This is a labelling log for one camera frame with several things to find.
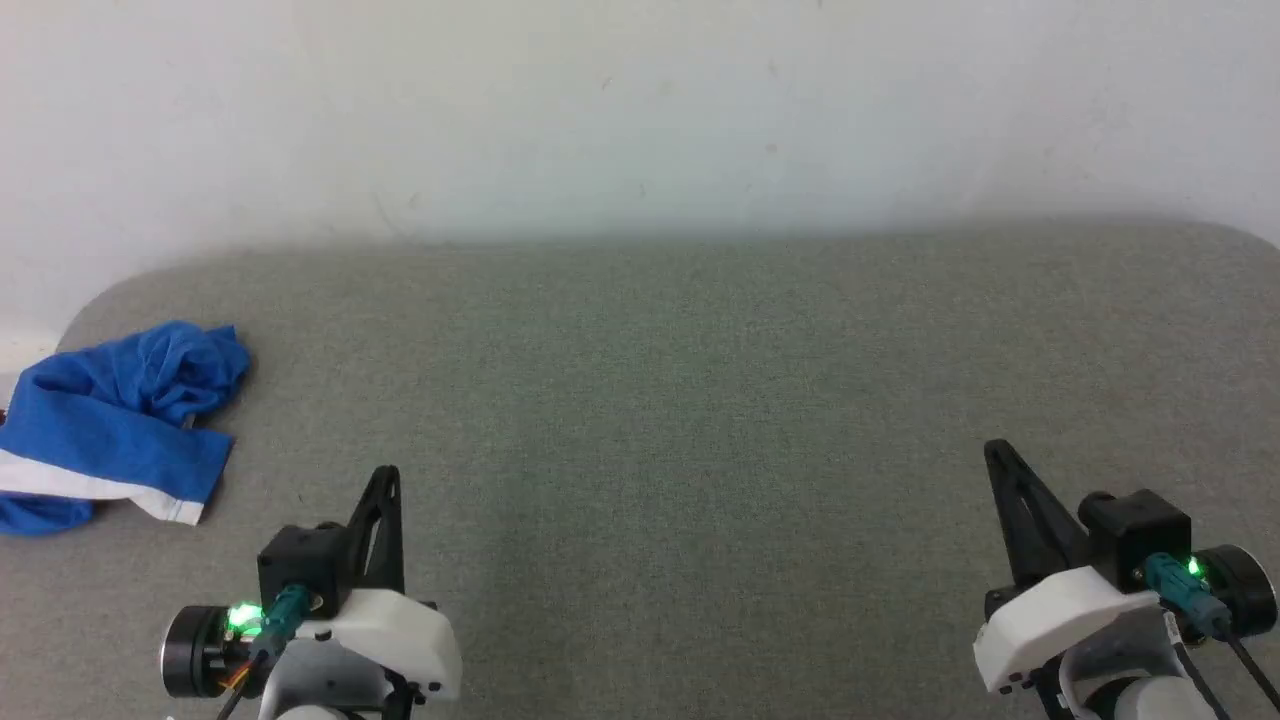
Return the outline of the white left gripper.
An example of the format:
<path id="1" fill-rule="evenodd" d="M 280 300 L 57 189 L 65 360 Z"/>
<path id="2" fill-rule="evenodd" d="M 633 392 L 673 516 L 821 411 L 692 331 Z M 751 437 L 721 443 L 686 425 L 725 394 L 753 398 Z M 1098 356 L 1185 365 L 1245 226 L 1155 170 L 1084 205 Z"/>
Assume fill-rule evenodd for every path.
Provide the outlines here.
<path id="1" fill-rule="evenodd" d="M 402 594 L 403 512 L 397 466 L 375 468 L 347 529 L 351 584 L 357 589 L 334 618 L 302 623 L 298 638 L 328 635 L 339 647 L 419 684 L 428 698 L 457 701 L 465 664 L 449 619 Z"/>

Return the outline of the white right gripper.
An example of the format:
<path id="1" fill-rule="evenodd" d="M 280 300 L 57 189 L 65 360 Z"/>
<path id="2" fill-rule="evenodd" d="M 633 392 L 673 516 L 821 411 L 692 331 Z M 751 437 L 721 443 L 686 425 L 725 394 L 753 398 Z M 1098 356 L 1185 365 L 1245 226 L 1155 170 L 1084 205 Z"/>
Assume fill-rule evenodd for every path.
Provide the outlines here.
<path id="1" fill-rule="evenodd" d="M 1025 480 L 1030 468 L 1010 442 L 988 441 L 984 459 L 1012 583 L 1033 585 L 977 633 L 973 657 L 986 692 L 1091 694 L 1107 682 L 1166 675 L 1167 612 L 1158 596 L 1124 593 L 1079 568 L 1088 564 L 1087 533 L 1042 480 Z"/>

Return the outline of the blue shorts with white stripe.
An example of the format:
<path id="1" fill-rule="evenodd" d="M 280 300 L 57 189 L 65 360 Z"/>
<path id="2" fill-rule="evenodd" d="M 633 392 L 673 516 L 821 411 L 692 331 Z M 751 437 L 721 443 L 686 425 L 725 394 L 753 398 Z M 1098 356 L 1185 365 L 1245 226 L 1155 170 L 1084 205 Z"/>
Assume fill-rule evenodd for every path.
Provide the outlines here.
<path id="1" fill-rule="evenodd" d="M 108 501 L 198 524 L 233 438 L 197 420 L 250 366 L 233 325 L 169 322 L 24 369 L 0 423 L 0 534 L 73 530 Z"/>

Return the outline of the black left cylindrical motor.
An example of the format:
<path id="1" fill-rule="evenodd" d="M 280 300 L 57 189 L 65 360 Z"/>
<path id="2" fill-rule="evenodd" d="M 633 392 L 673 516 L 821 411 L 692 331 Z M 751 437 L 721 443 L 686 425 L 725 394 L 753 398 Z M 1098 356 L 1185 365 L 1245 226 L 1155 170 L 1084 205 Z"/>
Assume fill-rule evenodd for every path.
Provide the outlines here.
<path id="1" fill-rule="evenodd" d="M 173 698 L 218 698 L 238 687 L 247 698 L 262 692 L 262 673 L 233 683 L 251 660 L 264 610 L 255 603 L 183 607 L 170 621 L 160 650 L 160 673 Z"/>

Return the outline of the black cylindrical motor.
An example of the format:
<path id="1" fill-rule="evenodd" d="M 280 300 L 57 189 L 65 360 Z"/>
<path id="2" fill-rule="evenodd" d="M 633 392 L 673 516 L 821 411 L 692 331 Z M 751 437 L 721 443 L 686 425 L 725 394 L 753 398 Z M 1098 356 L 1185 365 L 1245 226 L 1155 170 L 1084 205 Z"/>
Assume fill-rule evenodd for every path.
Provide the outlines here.
<path id="1" fill-rule="evenodd" d="M 1274 584 L 1247 550 L 1219 544 L 1192 556 L 1198 577 L 1230 612 L 1231 632 L 1248 638 L 1271 632 L 1280 621 L 1280 603 Z"/>
<path id="2" fill-rule="evenodd" d="M 160 650 L 160 673 L 173 698 L 218 698 L 238 687 L 247 698 L 262 692 L 262 673 L 233 683 L 251 660 L 264 610 L 255 603 L 183 607 L 170 621 Z"/>

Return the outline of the black right cylindrical motor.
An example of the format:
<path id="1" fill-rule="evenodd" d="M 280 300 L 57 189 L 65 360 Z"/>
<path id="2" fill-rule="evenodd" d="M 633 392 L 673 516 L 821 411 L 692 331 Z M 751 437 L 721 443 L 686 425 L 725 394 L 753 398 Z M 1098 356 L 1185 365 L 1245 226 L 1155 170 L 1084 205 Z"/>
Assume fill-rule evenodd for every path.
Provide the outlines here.
<path id="1" fill-rule="evenodd" d="M 1230 612 L 1231 632 L 1248 638 L 1271 632 L 1280 621 L 1280 603 L 1274 584 L 1247 550 L 1219 544 L 1192 556 L 1198 577 Z"/>

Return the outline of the grey fabric sofa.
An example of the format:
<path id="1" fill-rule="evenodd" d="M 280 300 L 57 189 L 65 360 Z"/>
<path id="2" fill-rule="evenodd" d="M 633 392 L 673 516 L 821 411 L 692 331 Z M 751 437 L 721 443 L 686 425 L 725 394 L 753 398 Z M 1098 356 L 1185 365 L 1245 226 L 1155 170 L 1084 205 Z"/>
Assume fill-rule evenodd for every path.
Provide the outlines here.
<path id="1" fill-rule="evenodd" d="M 173 615 L 384 464 L 463 653 L 429 720 L 1043 720 L 972 657 L 992 438 L 1280 574 L 1280 241 L 1240 231 L 293 251 L 124 281 L 61 343 L 175 319 L 253 355 L 220 489 L 0 537 L 0 720 L 212 720 L 163 689 Z"/>

